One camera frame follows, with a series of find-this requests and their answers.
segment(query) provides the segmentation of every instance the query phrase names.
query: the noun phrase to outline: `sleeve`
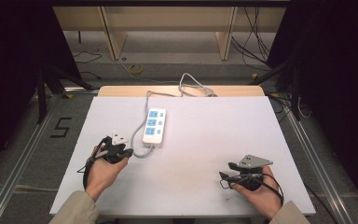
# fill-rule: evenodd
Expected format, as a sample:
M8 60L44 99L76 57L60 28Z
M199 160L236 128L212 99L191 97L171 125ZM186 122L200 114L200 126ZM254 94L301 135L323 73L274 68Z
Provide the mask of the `sleeve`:
M75 191L50 221L55 223L95 223L100 211L84 191Z
M309 222L293 202L288 202L269 224L309 224Z

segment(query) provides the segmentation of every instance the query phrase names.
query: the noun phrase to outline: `table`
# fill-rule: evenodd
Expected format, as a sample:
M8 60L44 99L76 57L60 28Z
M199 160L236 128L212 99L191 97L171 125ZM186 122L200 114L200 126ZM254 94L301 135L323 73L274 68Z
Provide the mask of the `table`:
M259 216L246 199L219 184L218 172L233 175L227 163L238 162L246 154L273 160L271 169L280 180L286 200L293 200L306 215L315 213L269 99L263 96L261 88L212 89L221 97L149 99L150 107L167 109L162 146L145 159L130 158L115 184L97 202L101 216ZM74 190L82 190L82 174L76 171L103 135L115 127L115 131L130 136L140 124L145 115L145 98L140 96L148 90L177 93L174 86L101 88L89 109L51 214L57 213ZM109 94L118 97L107 97ZM142 134L136 136L134 149L140 152Z

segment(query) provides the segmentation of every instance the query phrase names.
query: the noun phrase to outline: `white power strip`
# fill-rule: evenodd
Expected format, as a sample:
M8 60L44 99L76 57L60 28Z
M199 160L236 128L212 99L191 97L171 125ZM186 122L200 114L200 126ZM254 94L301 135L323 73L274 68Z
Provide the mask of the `white power strip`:
M146 147L159 148L161 146L166 115L166 109L149 109L143 139Z

